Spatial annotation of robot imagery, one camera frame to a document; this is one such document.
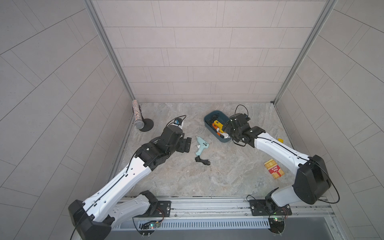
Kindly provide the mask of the white hot glue gun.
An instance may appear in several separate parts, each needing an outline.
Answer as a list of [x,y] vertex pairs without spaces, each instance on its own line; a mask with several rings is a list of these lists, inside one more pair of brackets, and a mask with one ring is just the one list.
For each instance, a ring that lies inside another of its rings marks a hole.
[[222,139],[229,139],[230,136],[227,134],[227,133],[220,133],[220,132],[217,132],[217,134],[222,138]]

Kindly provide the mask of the yellow hot glue gun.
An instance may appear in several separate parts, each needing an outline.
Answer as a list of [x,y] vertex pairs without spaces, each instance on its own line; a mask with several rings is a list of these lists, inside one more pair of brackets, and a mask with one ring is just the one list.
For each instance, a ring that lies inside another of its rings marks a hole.
[[215,121],[212,123],[212,126],[213,126],[213,128],[214,128],[217,132],[224,133],[224,131],[223,131],[223,124],[221,124],[218,120],[215,120]]

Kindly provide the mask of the teal plastic storage box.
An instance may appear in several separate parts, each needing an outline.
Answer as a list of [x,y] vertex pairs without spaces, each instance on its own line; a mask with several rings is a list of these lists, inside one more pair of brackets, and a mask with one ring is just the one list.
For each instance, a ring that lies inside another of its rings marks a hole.
[[205,126],[222,143],[227,143],[231,137],[223,131],[224,124],[229,121],[229,117],[221,111],[213,111],[204,117]]

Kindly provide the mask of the mint green hot glue gun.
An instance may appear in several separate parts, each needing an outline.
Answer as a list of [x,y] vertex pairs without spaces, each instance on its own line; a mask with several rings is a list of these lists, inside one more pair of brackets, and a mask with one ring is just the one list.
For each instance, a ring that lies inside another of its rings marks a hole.
[[198,145],[197,145],[198,151],[196,152],[195,161],[198,163],[202,163],[206,166],[210,166],[211,162],[209,160],[203,160],[201,158],[201,154],[205,149],[209,147],[209,143],[203,140],[201,137],[197,137],[197,142],[198,142]]

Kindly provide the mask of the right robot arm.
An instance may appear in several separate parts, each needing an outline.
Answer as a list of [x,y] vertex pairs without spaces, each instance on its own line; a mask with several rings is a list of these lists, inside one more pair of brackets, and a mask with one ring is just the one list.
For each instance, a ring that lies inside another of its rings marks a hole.
[[311,157],[286,146],[260,127],[250,127],[249,120],[246,114],[234,114],[223,125],[223,131],[236,145],[241,142],[267,153],[296,177],[292,186],[277,188],[265,197],[269,211],[275,212],[296,202],[313,205],[322,201],[321,197],[333,186],[324,160],[318,155]]

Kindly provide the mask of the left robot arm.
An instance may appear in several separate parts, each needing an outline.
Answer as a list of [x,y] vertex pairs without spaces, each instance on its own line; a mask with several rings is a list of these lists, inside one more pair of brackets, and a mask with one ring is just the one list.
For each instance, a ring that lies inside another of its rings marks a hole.
[[113,227],[127,219],[165,216],[150,191],[141,192],[131,201],[120,203],[120,200],[174,152],[189,152],[192,139],[184,137],[185,118],[182,115],[172,119],[162,134],[137,149],[128,165],[103,188],[84,201],[75,200],[70,204],[68,210],[74,225],[72,240],[104,240]]

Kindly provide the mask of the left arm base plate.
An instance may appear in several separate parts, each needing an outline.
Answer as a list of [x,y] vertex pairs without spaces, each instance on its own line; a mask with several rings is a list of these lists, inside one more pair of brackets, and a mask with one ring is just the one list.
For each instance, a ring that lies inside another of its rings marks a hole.
[[171,211],[171,201],[157,201],[151,203],[143,217],[169,217]]

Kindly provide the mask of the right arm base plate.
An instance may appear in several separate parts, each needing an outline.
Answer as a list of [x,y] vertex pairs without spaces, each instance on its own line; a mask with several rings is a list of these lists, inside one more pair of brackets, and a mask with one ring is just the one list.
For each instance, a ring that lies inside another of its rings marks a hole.
[[266,200],[248,200],[252,212],[252,216],[267,216],[271,217],[272,215],[277,216],[291,216],[292,210],[289,205],[284,207],[279,207],[276,204],[272,204]]

